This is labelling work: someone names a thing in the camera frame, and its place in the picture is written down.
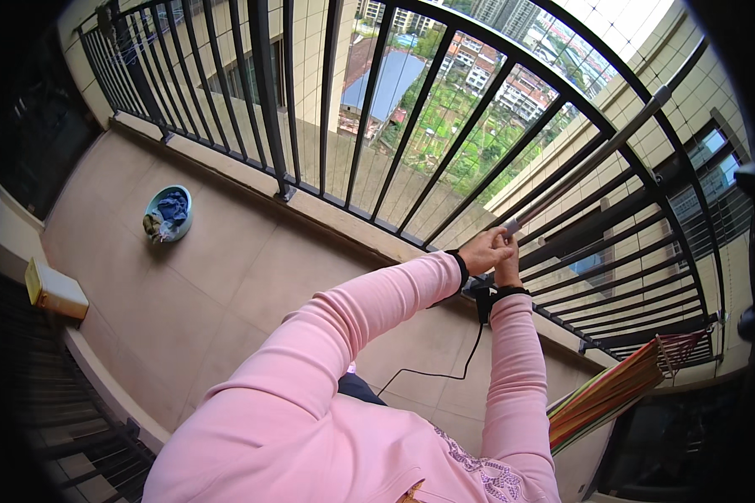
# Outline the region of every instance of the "black wrist band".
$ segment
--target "black wrist band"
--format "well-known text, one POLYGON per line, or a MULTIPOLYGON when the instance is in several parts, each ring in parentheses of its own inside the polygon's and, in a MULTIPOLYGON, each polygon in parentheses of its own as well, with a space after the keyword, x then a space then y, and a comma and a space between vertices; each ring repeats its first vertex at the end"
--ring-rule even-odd
POLYGON ((456 262, 459 263, 459 270, 461 270, 461 285, 459 285, 459 289, 456 290, 456 293, 459 293, 462 288, 464 288, 464 285, 467 284, 467 280, 470 279, 470 273, 467 271, 467 264, 464 263, 464 259, 459 255, 458 249, 448 249, 445 250, 446 254, 452 255, 456 262))
POLYGON ((531 297, 531 293, 523 287, 500 287, 497 292, 489 296, 490 305, 494 305, 498 300, 513 296, 515 294, 526 294, 531 297))

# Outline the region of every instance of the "black cable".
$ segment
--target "black cable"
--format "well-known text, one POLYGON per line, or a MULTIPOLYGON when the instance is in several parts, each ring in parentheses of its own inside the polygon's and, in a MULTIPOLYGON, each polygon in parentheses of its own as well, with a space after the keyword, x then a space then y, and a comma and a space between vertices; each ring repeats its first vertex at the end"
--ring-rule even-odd
POLYGON ((458 377, 458 376, 448 376, 448 375, 443 374, 443 373, 422 372, 422 371, 419 371, 419 370, 413 370, 411 368, 401 368, 400 370, 397 371, 397 373, 391 379, 389 379, 389 382, 387 382, 385 384, 385 386, 383 386, 383 388, 380 391, 377 392, 377 396, 379 397, 380 394, 383 393, 383 391, 385 391, 385 389, 389 387, 389 385, 391 384, 391 382, 394 380, 394 377, 399 376, 400 373, 403 372, 403 370, 405 370, 406 372, 418 373, 418 374, 423 375, 423 376, 447 377, 448 379, 457 379, 459 381, 463 381, 467 377, 467 367, 470 365, 470 360, 473 359, 473 355, 475 354, 476 349, 478 348, 478 342, 481 340, 481 334, 482 334, 483 331, 484 331, 484 324, 478 325, 478 337, 476 337, 476 343, 473 345, 473 351, 470 351, 470 356, 467 357, 467 361, 464 362, 464 371, 463 371, 461 377, 458 377))

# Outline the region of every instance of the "pink sleeve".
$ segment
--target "pink sleeve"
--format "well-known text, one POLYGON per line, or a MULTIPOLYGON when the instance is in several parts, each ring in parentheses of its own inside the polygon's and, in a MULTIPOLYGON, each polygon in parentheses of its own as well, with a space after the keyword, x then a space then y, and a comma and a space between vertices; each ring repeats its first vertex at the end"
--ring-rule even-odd
POLYGON ((531 319, 531 297, 514 294, 500 299, 489 322, 492 374, 482 456, 507 463, 533 481, 549 501, 559 501, 545 413, 545 360, 531 319))
POLYGON ((436 252, 317 293, 204 400, 225 389, 256 389, 304 415, 324 417, 339 377, 366 343, 452 295, 460 284, 455 258, 436 252))

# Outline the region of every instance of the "rhinestone pattern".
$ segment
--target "rhinestone pattern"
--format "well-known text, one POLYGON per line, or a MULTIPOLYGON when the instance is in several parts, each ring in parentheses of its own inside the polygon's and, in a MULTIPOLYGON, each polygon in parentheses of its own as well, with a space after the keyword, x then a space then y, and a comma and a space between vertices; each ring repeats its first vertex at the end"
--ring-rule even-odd
POLYGON ((433 429, 448 444, 450 456, 461 464, 467 473, 479 473, 487 494, 504 503, 509 503, 509 498, 515 501, 520 498, 520 477, 514 475, 508 466, 492 458, 473 457, 436 425, 433 425, 433 429))

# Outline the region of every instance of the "hand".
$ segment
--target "hand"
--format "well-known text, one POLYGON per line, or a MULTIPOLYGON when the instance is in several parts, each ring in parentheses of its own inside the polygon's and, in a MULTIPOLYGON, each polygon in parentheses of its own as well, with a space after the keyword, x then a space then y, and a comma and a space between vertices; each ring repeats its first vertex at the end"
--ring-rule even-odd
POLYGON ((514 239, 514 236, 504 240, 503 236, 499 234, 495 236, 493 246, 496 249, 508 249, 512 252, 509 258, 495 265, 495 284, 499 287, 523 288, 523 282, 520 281, 520 248, 518 247, 518 241, 514 239))
POLYGON ((459 256, 467 266, 467 272, 471 276, 485 273, 495 267, 500 261, 511 257, 514 250, 505 246, 496 249, 493 246, 499 237, 503 243, 502 234, 506 232, 503 227, 494 227, 473 237, 473 240, 459 249, 459 256))

